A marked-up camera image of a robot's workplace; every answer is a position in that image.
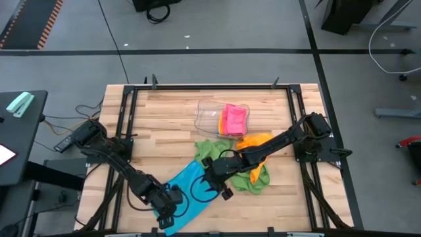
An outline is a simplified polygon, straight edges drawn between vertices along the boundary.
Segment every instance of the gray floor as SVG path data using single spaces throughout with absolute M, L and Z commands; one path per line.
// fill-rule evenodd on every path
M 17 0 L 0 1 L 3 27 Z M 298 48 L 309 49 L 300 7 L 296 0 L 183 0 L 172 7 L 168 21 L 151 25 L 125 0 L 101 0 L 120 49 L 211 49 L 211 48 Z M 306 0 L 319 49 L 366 49 L 370 31 L 353 29 L 338 36 L 320 29 L 325 5 L 314 9 L 317 0 Z M 394 0 L 375 7 L 365 22 L 379 20 Z M 399 17 L 421 26 L 415 1 Z M 379 32 L 373 48 L 420 47 L 421 30 Z M 45 50 L 114 49 L 97 0 L 64 1 Z M 421 66 L 415 55 L 376 55 L 389 70 Z M 124 65 L 131 83 L 157 75 L 162 83 L 318 83 L 312 55 L 126 55 Z M 409 108 L 410 95 L 421 96 L 420 75 L 408 82 L 383 73 L 368 55 L 321 55 L 337 120 L 347 148 L 351 174 L 365 229 L 421 233 L 421 190 L 410 181 L 417 177 L 404 149 L 395 149 L 401 139 L 419 134 L 417 120 L 377 119 L 375 107 Z M 46 115 L 76 115 L 74 107 L 96 105 L 107 84 L 126 79 L 117 56 L 0 57 L 0 91 L 49 92 Z M 71 120 L 51 120 L 70 126 Z M 40 125 L 36 140 L 54 146 L 58 139 Z M 30 159 L 79 157 L 77 151 L 56 154 L 34 145 Z M 70 232 L 74 213 L 44 213 L 38 234 Z

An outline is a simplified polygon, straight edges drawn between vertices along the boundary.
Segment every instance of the orange cloth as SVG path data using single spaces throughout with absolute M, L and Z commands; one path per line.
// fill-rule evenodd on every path
M 236 145 L 237 150 L 243 149 L 249 146 L 253 145 L 261 145 L 268 140 L 271 140 L 274 136 L 272 134 L 257 134 L 257 135 L 248 135 L 243 138 L 242 141 L 238 142 Z M 254 184 L 260 175 L 260 170 L 262 169 L 265 162 L 268 160 L 269 157 L 267 157 L 262 163 L 259 164 L 259 166 L 255 169 L 253 169 L 250 172 L 250 181 L 252 184 Z
M 219 114 L 218 133 L 220 135 L 224 134 L 224 129 L 222 128 L 222 113 Z

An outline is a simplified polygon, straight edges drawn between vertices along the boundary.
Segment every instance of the wooden tabletop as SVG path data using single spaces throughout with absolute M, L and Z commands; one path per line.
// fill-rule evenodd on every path
M 107 128 L 109 136 L 116 131 L 123 87 L 109 85 L 105 92 L 99 121 Z M 301 89 L 306 112 L 325 115 L 318 85 L 301 84 Z M 162 183 L 175 177 L 193 160 L 195 142 L 206 138 L 194 127 L 195 110 L 201 99 L 248 105 L 249 134 L 264 132 L 276 136 L 292 125 L 285 90 L 142 90 L 137 96 L 132 134 L 138 136 L 134 137 L 131 164 Z M 129 111 L 130 101 L 129 95 L 126 111 Z M 127 126 L 127 114 L 123 131 Z M 224 201 L 218 197 L 180 232 L 266 232 L 269 226 L 275 231 L 310 230 L 301 171 L 292 146 L 272 154 L 266 164 L 270 185 L 262 194 L 253 195 L 232 188 L 234 196 L 231 199 Z M 79 221 L 86 223 L 102 202 L 108 169 L 108 165 L 101 165 L 86 180 Z M 339 169 L 319 163 L 318 170 L 326 200 L 342 220 L 352 226 Z M 136 207 L 145 208 L 131 192 L 130 199 Z M 322 226 L 318 204 L 313 202 L 318 225 Z M 113 204 L 109 208 L 108 227 L 111 226 L 112 210 Z M 150 232 L 152 227 L 158 227 L 154 214 L 131 209 L 124 191 L 118 231 Z M 75 229 L 78 228 L 81 226 L 76 223 Z

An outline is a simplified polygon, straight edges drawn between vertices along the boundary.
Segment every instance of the green cloth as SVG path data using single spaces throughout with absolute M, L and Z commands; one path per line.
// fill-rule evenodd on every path
M 219 157 L 221 151 L 225 149 L 231 149 L 233 145 L 232 140 L 219 140 L 217 142 L 212 142 L 209 139 L 206 139 L 204 142 L 196 142 L 195 146 L 197 147 L 197 153 L 195 155 L 195 160 L 202 164 L 202 160 L 206 157 L 211 157 L 212 160 L 215 160 Z M 238 191 L 250 191 L 252 194 L 260 194 L 262 189 L 269 186 L 270 178 L 269 172 L 266 168 L 266 165 L 263 165 L 259 179 L 255 184 L 252 184 L 250 181 L 250 171 L 244 173 L 237 173 L 230 178 L 232 186 Z

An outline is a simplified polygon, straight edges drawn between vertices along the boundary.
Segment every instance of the pink cloth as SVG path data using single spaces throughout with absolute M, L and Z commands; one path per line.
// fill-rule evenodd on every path
M 244 135 L 247 110 L 227 104 L 222 111 L 222 128 L 226 135 Z

